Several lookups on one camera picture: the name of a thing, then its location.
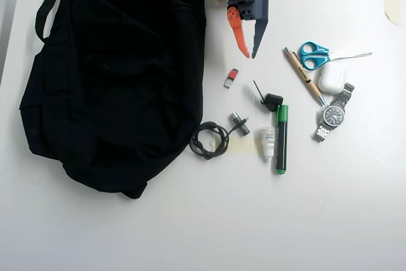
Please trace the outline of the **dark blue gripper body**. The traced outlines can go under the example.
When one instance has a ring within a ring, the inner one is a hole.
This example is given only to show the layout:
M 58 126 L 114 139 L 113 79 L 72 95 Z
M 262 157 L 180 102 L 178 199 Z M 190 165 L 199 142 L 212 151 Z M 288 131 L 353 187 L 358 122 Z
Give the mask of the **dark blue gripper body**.
M 243 20 L 268 19 L 269 0 L 228 0 L 228 6 L 235 6 Z

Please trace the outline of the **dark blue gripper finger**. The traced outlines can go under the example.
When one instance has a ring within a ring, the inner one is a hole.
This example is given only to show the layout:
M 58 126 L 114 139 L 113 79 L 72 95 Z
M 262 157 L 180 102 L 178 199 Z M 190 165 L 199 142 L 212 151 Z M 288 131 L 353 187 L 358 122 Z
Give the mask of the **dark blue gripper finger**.
M 258 52 L 259 46 L 261 44 L 261 40 L 265 33 L 266 27 L 268 25 L 267 19 L 257 19 L 254 28 L 254 45 L 252 49 L 252 58 L 256 57 Z

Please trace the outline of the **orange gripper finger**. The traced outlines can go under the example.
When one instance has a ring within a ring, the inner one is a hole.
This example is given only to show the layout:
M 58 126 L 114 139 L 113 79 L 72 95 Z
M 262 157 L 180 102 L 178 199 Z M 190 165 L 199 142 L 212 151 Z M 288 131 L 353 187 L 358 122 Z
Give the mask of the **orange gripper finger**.
M 249 51 L 246 46 L 246 42 L 244 39 L 244 33 L 242 30 L 242 19 L 240 17 L 240 11 L 236 6 L 230 6 L 227 9 L 227 20 L 229 21 L 230 27 L 233 30 L 233 34 L 235 36 L 235 40 L 237 42 L 237 46 L 242 54 L 246 58 L 250 58 Z

